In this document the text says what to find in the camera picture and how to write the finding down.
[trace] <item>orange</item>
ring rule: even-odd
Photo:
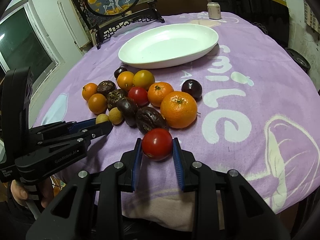
[[[98,86],[95,83],[86,84],[82,88],[82,97],[85,101],[89,101],[90,97],[97,93]]]
[[[94,94],[88,101],[88,107],[94,114],[102,114],[107,109],[107,99],[102,94]]]
[[[173,92],[173,87],[166,82],[154,83],[149,87],[148,100],[154,106],[160,107],[164,97]]]
[[[134,74],[130,71],[122,72],[117,78],[118,86],[123,90],[129,91],[133,87],[133,77]]]
[[[149,87],[155,82],[155,77],[148,70],[140,70],[133,77],[133,85],[148,91]]]
[[[163,99],[160,112],[170,127],[185,128],[196,119],[198,107],[191,95],[174,91]]]

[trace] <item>wrinkled passion fruit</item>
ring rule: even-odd
[[[102,81],[97,88],[97,92],[99,94],[104,95],[106,98],[108,98],[108,94],[116,89],[116,84],[114,84],[110,80]]]
[[[107,97],[108,110],[110,111],[112,108],[117,107],[117,102],[120,98],[124,98],[127,96],[127,92],[123,89],[116,89],[111,91]]]
[[[117,101],[117,108],[122,113],[125,122],[129,126],[136,126],[136,113],[138,106],[131,98],[124,97]]]
[[[196,101],[202,97],[202,86],[194,79],[186,80],[181,87],[181,91],[190,94]]]
[[[140,108],[136,114],[137,127],[143,134],[154,128],[166,129],[167,124],[162,115],[154,108],[145,106]]]
[[[117,79],[118,78],[118,76],[122,73],[122,72],[124,72],[124,71],[128,71],[125,67],[120,67],[120,68],[118,68],[114,73],[113,73],[113,75],[115,76],[115,78]]]

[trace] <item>person's sleeve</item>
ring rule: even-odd
[[[0,202],[0,236],[1,239],[25,240],[35,219],[31,211],[14,200],[10,188],[11,183],[8,183],[8,202]]]

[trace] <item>plate rim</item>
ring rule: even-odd
[[[129,39],[128,41],[126,41],[126,42],[121,46],[121,48],[119,49],[118,58],[119,58],[123,63],[126,63],[126,64],[128,64],[128,65],[130,65],[130,64],[135,64],[135,65],[155,64],[155,63],[159,63],[159,62],[163,62],[163,61],[168,61],[168,60],[178,59],[178,58],[187,57],[187,56],[191,56],[191,55],[195,55],[195,54],[200,54],[200,53],[206,51],[207,49],[202,49],[202,50],[200,50],[200,51],[194,52],[194,53],[192,53],[192,54],[187,54],[187,55],[184,55],[184,56],[172,57],[172,58],[169,58],[169,59],[157,60],[157,61],[149,61],[149,62],[129,63],[129,62],[127,62],[127,61],[123,61],[123,60],[120,58],[120,51],[122,50],[122,48],[123,48],[130,40],[134,39],[135,37],[139,36],[140,34],[143,34],[143,33],[145,33],[145,32],[148,32],[148,31],[151,31],[151,30],[154,30],[154,29],[157,29],[157,28],[163,28],[163,27],[165,27],[165,26],[170,26],[170,25],[187,25],[187,24],[188,24],[188,25],[201,26],[201,27],[210,29],[211,31],[215,32],[215,33],[217,34],[217,37],[218,37],[218,38],[217,38],[217,42],[216,42],[215,44],[214,44],[214,42],[213,42],[213,44],[214,44],[213,47],[218,44],[218,42],[219,42],[219,34],[218,34],[214,29],[212,29],[212,28],[210,28],[210,27],[208,27],[208,26],[200,25],[200,24],[194,24],[194,23],[175,23],[175,24],[167,24],[167,25],[158,26],[158,27],[155,27],[155,28],[146,30],[146,31],[144,31],[144,32],[142,32],[142,33],[139,33],[138,35],[132,37],[132,38]]]

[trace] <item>white can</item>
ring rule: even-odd
[[[218,4],[217,2],[209,2],[208,3],[208,14],[209,14],[210,19],[220,20],[221,19],[220,4]]]

